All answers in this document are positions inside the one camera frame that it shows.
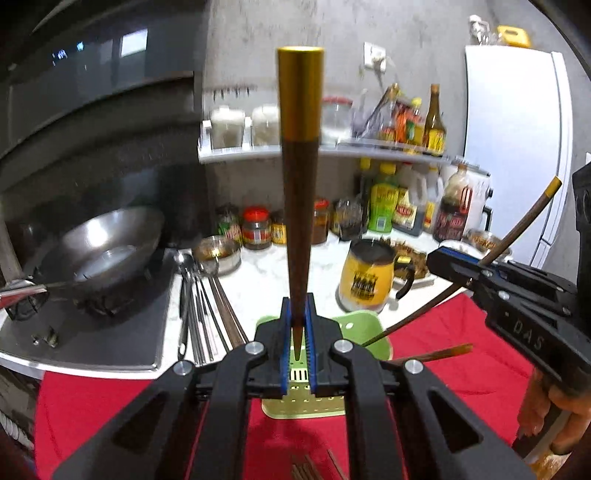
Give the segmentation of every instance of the metal wok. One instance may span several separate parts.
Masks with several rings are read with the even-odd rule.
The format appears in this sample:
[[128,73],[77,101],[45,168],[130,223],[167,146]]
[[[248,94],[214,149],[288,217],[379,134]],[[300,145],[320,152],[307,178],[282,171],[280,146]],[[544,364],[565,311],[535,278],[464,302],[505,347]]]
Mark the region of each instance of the metal wok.
[[43,257],[34,282],[18,280],[0,290],[0,308],[54,289],[84,296],[131,278],[156,250],[163,223],[164,215],[150,207],[114,210],[88,220]]

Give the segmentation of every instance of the refrigerator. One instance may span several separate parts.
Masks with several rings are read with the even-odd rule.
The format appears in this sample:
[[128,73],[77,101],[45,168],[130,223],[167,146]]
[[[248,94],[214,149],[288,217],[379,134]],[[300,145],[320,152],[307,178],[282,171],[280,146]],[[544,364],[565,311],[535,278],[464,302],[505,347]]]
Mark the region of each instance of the refrigerator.
[[569,189],[573,111],[561,53],[467,46],[464,157],[490,172],[491,232],[503,237],[556,175],[552,202],[512,246],[514,260],[542,268]]

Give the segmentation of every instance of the red tablecloth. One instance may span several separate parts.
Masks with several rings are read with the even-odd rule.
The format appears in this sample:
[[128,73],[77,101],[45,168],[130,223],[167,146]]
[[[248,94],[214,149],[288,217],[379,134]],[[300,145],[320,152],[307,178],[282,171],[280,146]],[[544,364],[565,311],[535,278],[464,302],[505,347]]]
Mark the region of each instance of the red tablecloth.
[[[390,336],[395,357],[472,342],[472,353],[429,363],[476,414],[507,443],[517,431],[517,412],[530,364],[484,325],[485,314],[465,295],[439,305]],[[35,419],[35,461],[48,480],[61,461],[129,403],[148,381],[102,380],[46,373]],[[330,448],[347,470],[345,418],[272,420],[253,402],[243,478],[290,479],[290,455],[308,453],[326,480],[338,475]]]

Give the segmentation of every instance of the green basket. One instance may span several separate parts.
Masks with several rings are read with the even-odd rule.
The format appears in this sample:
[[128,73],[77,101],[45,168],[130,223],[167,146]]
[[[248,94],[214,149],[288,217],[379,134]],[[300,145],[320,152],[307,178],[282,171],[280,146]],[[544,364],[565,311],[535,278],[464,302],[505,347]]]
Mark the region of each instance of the green basket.
[[[270,320],[275,320],[275,317],[263,317],[256,324],[260,325]],[[339,323],[343,337],[355,343],[363,343],[384,331],[378,316],[367,310],[348,313],[333,320]],[[392,359],[392,346],[387,338],[373,343],[368,350],[379,360]],[[262,410],[272,419],[313,419],[344,415],[345,403],[343,397],[316,398],[310,392],[306,347],[302,347],[300,359],[296,361],[292,342],[287,395],[281,400],[263,400]]]

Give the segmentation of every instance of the wall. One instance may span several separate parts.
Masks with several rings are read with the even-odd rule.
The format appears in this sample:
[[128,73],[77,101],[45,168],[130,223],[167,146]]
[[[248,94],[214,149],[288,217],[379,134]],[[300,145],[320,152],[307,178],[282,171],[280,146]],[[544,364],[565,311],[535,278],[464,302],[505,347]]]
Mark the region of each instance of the wall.
[[[276,102],[275,48],[308,44],[326,48],[324,91],[358,98],[368,89],[368,105],[383,89],[372,72],[361,69],[363,42],[383,46],[396,68],[388,66],[382,79],[398,81],[407,96],[428,103],[429,85],[441,84],[441,110],[446,124],[447,150],[462,154],[466,132],[466,65],[469,42],[467,19],[479,14],[494,24],[526,28],[534,45],[565,56],[574,110],[573,170],[584,164],[591,150],[585,139],[591,121],[591,82],[561,35],[527,0],[212,0],[207,47],[205,88],[252,84],[250,96],[213,101],[204,98],[206,111],[221,104],[250,112],[264,102]],[[501,74],[489,72],[490,75]],[[350,193],[355,162],[321,159],[319,194]],[[269,202],[280,205],[281,167],[278,161],[249,161],[210,168],[219,181],[220,201],[239,205]],[[574,229],[572,194],[547,267],[568,278],[576,276],[578,233]]]

